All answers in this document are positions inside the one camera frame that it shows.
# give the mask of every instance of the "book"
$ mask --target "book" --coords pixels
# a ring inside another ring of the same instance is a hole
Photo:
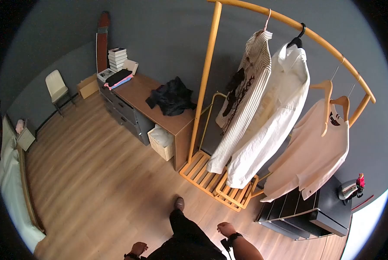
[[[118,68],[122,68],[123,67],[123,63],[119,63],[119,64],[113,64],[113,63],[109,63],[110,64],[110,67],[113,67],[113,68],[116,68],[116,69],[118,69]]]
[[[111,69],[105,69],[103,70],[102,72],[98,73],[97,74],[97,78],[103,82],[106,82],[106,80],[108,79],[108,77],[110,77],[111,75],[113,75],[114,73],[116,73],[117,71],[115,70],[111,70]]]
[[[117,56],[120,54],[126,54],[126,49],[117,47],[117,48],[108,50],[108,53]]]
[[[121,60],[121,59],[124,59],[124,58],[127,58],[127,54],[118,55],[118,56],[114,56],[114,55],[111,55],[111,54],[108,55],[108,59],[109,60]]]
[[[124,60],[127,60],[127,58],[120,59],[120,60],[110,60],[110,59],[109,59],[108,62],[113,63],[114,65],[118,65],[118,64],[120,64],[120,63],[123,63]]]
[[[110,69],[111,69],[111,70],[113,70],[113,71],[114,71],[114,73],[116,73],[116,72],[119,72],[119,71],[121,71],[121,70],[122,70],[122,67],[121,67],[121,68],[119,68],[119,69],[116,69],[116,68],[114,68],[114,67],[110,67]]]

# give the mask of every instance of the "wooden floor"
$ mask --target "wooden floor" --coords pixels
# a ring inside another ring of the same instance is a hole
[[[39,131],[26,155],[33,202],[47,236],[35,250],[42,260],[121,260],[137,241],[148,256],[172,236],[168,215],[177,193],[184,214],[219,247],[216,226],[232,222],[266,260],[340,258],[345,237],[293,241],[253,223],[254,198],[237,213],[190,184],[150,146],[105,111],[98,93],[63,108]]]

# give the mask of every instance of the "wicker basket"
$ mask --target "wicker basket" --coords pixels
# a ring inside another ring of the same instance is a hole
[[[151,142],[151,147],[166,161],[169,161],[174,156],[174,142],[172,142],[167,147],[162,147],[155,138],[151,137],[151,132],[155,130],[152,129],[148,132],[149,141]]]

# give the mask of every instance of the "nightstand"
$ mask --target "nightstand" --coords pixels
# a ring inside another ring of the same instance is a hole
[[[27,151],[29,146],[35,141],[35,138],[35,128],[26,119],[22,132],[17,136],[17,143],[24,151]]]

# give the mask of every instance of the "hand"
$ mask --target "hand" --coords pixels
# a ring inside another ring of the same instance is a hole
[[[148,250],[147,244],[143,242],[137,242],[132,246],[132,250],[130,252],[140,257],[140,255],[146,250]]]
[[[228,222],[222,222],[217,225],[217,230],[219,233],[221,233],[225,237],[229,237],[230,235],[236,233],[236,229],[231,223]]]

